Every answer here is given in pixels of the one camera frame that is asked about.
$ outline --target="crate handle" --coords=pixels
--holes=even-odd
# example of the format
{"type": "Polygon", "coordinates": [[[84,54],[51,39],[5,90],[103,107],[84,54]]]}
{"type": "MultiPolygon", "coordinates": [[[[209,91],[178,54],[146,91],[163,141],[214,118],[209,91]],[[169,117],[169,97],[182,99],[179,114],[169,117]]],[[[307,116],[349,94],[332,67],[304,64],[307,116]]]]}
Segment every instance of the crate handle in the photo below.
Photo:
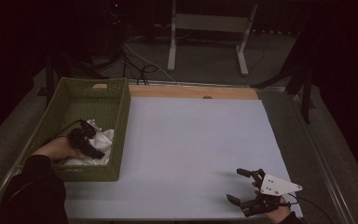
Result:
{"type": "Polygon", "coordinates": [[[95,84],[92,88],[93,88],[94,90],[107,89],[107,84],[105,84],[105,83],[98,83],[98,84],[95,84]]]}

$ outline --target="white cloth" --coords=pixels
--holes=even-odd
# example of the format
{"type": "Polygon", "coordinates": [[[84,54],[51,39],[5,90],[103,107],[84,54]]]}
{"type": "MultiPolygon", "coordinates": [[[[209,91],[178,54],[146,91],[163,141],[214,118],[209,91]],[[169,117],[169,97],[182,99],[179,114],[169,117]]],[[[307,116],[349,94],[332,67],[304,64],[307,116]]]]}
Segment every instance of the white cloth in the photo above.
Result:
{"type": "Polygon", "coordinates": [[[104,156],[100,159],[92,159],[87,157],[84,160],[68,159],[65,165],[106,165],[109,162],[110,148],[112,146],[113,136],[115,131],[113,129],[106,130],[105,132],[97,132],[93,139],[89,140],[89,143],[104,153],[104,156]]]}

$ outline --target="white tabletop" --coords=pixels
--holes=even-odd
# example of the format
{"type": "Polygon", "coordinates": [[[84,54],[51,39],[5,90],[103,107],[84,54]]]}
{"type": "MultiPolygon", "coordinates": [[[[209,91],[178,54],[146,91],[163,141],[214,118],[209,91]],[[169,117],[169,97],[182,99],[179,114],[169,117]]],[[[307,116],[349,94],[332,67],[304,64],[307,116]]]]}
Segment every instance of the white tabletop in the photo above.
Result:
{"type": "Polygon", "coordinates": [[[85,219],[244,218],[226,194],[252,200],[254,180],[237,168],[290,181],[261,101],[132,97],[119,180],[66,183],[65,208],[85,219]]]}

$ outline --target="person's arm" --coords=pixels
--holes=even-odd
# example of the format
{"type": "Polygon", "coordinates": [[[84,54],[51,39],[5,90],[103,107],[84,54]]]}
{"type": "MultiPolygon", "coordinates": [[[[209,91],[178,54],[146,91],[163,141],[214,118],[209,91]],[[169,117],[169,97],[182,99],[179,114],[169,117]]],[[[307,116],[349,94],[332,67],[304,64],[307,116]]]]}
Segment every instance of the person's arm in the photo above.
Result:
{"type": "MultiPolygon", "coordinates": [[[[281,197],[280,203],[286,203],[281,197]]],[[[264,214],[273,224],[304,224],[296,217],[295,212],[291,212],[288,206],[279,206],[277,210],[264,214]]]]}
{"type": "Polygon", "coordinates": [[[33,153],[20,175],[10,180],[0,203],[0,223],[68,223],[65,187],[52,161],[85,158],[66,137],[54,139],[33,153]]]}

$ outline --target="metal stand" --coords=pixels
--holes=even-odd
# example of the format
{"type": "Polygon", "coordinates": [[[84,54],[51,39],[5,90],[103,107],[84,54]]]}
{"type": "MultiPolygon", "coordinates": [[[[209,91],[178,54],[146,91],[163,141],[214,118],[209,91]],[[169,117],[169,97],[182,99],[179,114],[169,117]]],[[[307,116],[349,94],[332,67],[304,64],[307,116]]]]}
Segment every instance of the metal stand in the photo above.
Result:
{"type": "Polygon", "coordinates": [[[173,71],[175,69],[176,29],[223,31],[243,33],[242,42],[236,47],[236,51],[241,74],[247,76],[249,72],[243,56],[243,50],[251,32],[256,10],[257,5],[254,4],[248,18],[181,14],[176,13],[176,0],[172,0],[171,46],[168,57],[168,70],[173,71]]]}

